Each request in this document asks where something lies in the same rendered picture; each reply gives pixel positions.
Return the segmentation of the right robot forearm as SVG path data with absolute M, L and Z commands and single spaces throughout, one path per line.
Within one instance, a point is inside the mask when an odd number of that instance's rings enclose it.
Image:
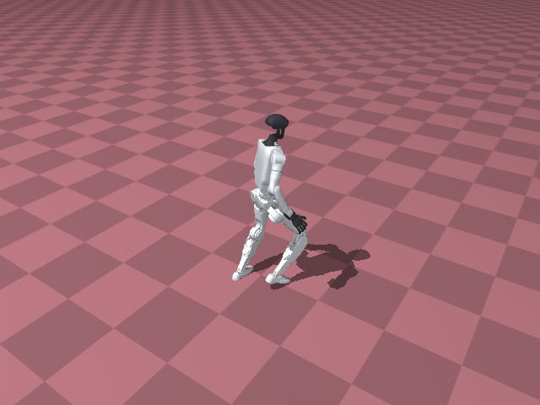
M 273 198 L 273 201 L 278 205 L 279 211 L 291 217 L 294 212 L 290 209 L 289 205 L 285 201 L 281 186 L 276 186 L 274 188 L 274 194 L 275 197 Z

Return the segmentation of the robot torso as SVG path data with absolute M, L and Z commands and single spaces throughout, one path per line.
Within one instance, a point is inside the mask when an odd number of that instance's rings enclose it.
M 259 188 L 259 191 L 256 192 L 255 199 L 257 206 L 264 212 L 267 213 L 267 208 L 272 205 L 276 207 L 276 203 L 273 201 L 275 196 L 270 195 L 267 192 L 270 174 L 272 169 L 271 157 L 273 155 L 273 150 L 280 151 L 284 154 L 281 146 L 276 142 L 275 146 L 265 146 L 262 140 L 258 144 L 257 153 L 256 153 L 256 167 L 255 167 L 255 183 Z M 278 146 L 276 146 L 278 145 Z

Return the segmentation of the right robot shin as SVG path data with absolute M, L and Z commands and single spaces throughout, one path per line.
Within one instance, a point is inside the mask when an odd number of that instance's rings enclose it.
M 281 262 L 278 264 L 275 271 L 273 272 L 275 273 L 275 277 L 280 277 L 280 275 L 287 269 L 287 267 L 299 257 L 299 255 L 307 246 L 307 241 L 307 237 L 302 235 L 295 244 L 293 242 L 289 243 L 285 250 L 285 253 L 283 254 Z

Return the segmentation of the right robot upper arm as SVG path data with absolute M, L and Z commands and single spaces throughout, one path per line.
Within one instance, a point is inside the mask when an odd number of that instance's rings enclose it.
M 271 174 L 270 174 L 269 186 L 267 189 L 267 192 L 272 196 L 275 196 L 274 188 L 276 186 L 279 186 L 278 183 L 282 176 L 282 171 L 285 165 L 285 161 L 286 161 L 286 158 L 282 152 L 273 150 L 273 155 L 271 157 L 272 169 L 271 169 Z

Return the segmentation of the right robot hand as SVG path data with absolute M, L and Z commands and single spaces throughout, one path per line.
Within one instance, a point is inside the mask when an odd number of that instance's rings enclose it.
M 292 210 L 292 209 L 291 209 Z M 293 210 L 292 210 L 293 211 Z M 293 211 L 294 212 L 294 211 Z M 292 223 L 294 225 L 294 227 L 297 228 L 297 230 L 299 231 L 299 234 L 301 234 L 301 232 L 304 232 L 304 230 L 306 229 L 306 226 L 307 226 L 307 223 L 303 220 L 303 219 L 306 219 L 305 216 L 299 216 L 298 214 L 295 214 L 295 212 L 292 214 L 291 217 L 289 217 L 287 214 L 283 214 L 288 220 L 292 220 Z M 304 224 L 303 224 L 304 223 Z M 302 228 L 302 226 L 304 228 Z M 300 228 L 301 230 L 300 230 Z

